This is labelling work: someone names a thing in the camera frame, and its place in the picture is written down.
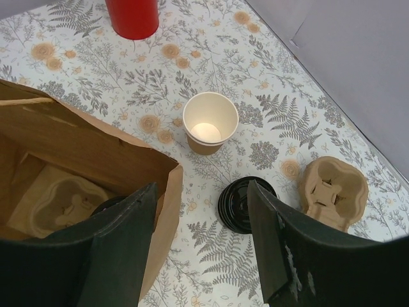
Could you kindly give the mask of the brown cardboard cup carrier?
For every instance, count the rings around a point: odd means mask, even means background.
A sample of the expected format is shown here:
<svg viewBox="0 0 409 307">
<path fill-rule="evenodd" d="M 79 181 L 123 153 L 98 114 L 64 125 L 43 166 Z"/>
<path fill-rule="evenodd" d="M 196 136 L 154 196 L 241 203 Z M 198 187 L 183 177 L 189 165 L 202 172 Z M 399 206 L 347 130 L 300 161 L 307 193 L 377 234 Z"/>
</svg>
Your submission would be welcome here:
<svg viewBox="0 0 409 307">
<path fill-rule="evenodd" d="M 104 201 L 107 193 L 81 177 L 66 177 L 54 182 L 29 211 L 27 230 L 44 238 L 87 219 Z"/>
<path fill-rule="evenodd" d="M 324 156 L 306 166 L 299 193 L 304 214 L 346 233 L 362 218 L 369 188 L 357 168 Z"/>
</svg>

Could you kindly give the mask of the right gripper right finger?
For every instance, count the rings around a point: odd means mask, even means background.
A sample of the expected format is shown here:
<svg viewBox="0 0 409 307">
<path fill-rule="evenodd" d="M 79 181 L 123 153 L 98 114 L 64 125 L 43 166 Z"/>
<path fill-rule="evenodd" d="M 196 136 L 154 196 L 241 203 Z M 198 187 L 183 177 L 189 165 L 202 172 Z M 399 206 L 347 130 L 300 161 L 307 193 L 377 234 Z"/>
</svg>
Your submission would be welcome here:
<svg viewBox="0 0 409 307">
<path fill-rule="evenodd" d="M 251 232 L 270 306 L 407 306 L 408 238 L 376 242 L 335 230 L 251 181 Z"/>
</svg>

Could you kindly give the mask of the stack of black lids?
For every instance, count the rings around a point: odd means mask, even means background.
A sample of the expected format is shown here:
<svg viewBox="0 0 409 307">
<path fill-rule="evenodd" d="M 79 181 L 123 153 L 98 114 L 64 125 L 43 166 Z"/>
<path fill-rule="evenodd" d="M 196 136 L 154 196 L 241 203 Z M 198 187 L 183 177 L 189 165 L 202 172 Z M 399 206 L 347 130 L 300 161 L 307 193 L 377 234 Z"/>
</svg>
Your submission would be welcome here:
<svg viewBox="0 0 409 307">
<path fill-rule="evenodd" d="M 231 182 L 220 194 L 218 213 L 222 223 L 231 231 L 251 234 L 251 223 L 247 206 L 247 188 L 255 180 L 261 187 L 277 196 L 274 188 L 263 178 L 248 176 Z"/>
</svg>

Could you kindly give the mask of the brown paper coffee cup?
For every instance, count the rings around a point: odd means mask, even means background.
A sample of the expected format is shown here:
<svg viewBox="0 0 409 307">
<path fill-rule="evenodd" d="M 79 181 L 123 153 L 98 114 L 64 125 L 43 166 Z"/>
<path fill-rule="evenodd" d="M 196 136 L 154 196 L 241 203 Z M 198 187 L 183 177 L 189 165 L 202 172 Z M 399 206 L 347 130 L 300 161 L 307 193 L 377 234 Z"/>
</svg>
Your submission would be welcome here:
<svg viewBox="0 0 409 307">
<path fill-rule="evenodd" d="M 188 100 L 182 121 L 190 149 L 199 155 L 211 155 L 234 135 L 239 115 L 227 97 L 204 92 Z"/>
</svg>

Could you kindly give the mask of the black coffee cup lid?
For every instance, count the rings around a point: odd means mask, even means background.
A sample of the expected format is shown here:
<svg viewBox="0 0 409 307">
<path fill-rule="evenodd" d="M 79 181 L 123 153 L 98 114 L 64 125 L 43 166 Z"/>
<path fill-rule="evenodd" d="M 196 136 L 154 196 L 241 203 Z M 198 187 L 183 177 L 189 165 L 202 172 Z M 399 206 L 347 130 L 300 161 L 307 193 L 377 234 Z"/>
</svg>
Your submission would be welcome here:
<svg viewBox="0 0 409 307">
<path fill-rule="evenodd" d="M 93 211 L 93 213 L 91 215 L 94 216 L 95 214 L 103 212 L 104 210 L 109 209 L 112 206 L 115 206 L 116 204 L 118 204 L 119 202 L 123 201 L 126 198 L 127 198 L 126 196 L 116 196 L 116 197 L 110 198 L 110 199 L 106 200 L 105 202 L 103 202 L 101 205 L 99 205 Z"/>
</svg>

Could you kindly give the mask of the brown paper bag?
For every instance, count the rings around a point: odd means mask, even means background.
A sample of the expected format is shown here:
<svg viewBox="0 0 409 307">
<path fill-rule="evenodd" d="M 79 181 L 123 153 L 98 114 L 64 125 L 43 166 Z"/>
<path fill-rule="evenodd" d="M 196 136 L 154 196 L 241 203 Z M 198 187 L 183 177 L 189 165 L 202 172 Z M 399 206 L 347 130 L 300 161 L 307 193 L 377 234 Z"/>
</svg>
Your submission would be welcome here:
<svg viewBox="0 0 409 307">
<path fill-rule="evenodd" d="M 1 241 L 44 239 L 28 233 L 29 211 L 54 182 L 70 176 L 99 186 L 108 199 L 157 185 L 140 301 L 154 284 L 176 233 L 182 166 L 67 102 L 1 81 Z"/>
</svg>

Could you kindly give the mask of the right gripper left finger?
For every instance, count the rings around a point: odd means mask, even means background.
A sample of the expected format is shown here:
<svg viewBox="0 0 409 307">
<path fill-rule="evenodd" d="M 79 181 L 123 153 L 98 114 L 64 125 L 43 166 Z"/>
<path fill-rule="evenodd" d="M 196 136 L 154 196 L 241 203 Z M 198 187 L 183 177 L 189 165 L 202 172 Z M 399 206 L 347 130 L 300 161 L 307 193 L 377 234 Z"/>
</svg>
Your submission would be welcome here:
<svg viewBox="0 0 409 307">
<path fill-rule="evenodd" d="M 3 239 L 1 305 L 137 306 L 157 194 L 150 183 L 44 239 Z"/>
</svg>

